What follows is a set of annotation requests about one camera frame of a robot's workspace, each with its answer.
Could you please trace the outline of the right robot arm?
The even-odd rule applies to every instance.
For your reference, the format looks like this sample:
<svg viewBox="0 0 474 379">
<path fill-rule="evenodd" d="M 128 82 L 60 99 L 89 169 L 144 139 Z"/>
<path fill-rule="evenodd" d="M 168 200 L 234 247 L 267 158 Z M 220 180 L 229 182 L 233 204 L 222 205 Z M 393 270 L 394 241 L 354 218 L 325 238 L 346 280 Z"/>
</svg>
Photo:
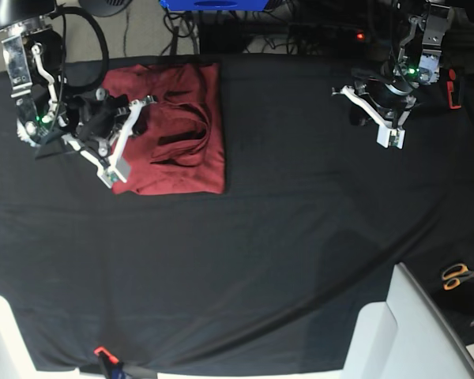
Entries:
<svg viewBox="0 0 474 379">
<path fill-rule="evenodd" d="M 66 33 L 51 21 L 68 16 L 86 20 L 95 32 L 102 60 L 95 79 L 71 85 L 66 72 Z M 106 158 L 119 141 L 137 134 L 137 118 L 126 95 L 103 87 L 109 70 L 104 33 L 94 16 L 55 1 L 0 1 L 2 54 L 17 112 L 17 135 L 33 148 L 67 138 L 76 149 Z"/>
</svg>

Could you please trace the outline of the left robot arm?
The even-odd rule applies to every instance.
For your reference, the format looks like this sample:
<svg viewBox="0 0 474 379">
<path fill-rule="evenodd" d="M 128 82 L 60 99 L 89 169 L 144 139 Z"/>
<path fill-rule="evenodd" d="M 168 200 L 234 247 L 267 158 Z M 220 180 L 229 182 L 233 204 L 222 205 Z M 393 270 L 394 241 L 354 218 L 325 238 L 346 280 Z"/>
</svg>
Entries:
<svg viewBox="0 0 474 379">
<path fill-rule="evenodd" d="M 376 69 L 352 69 L 355 94 L 397 124 L 422 103 L 423 88 L 438 81 L 442 39 L 452 16 L 443 1 L 392 1 L 386 22 L 389 57 Z"/>
</svg>

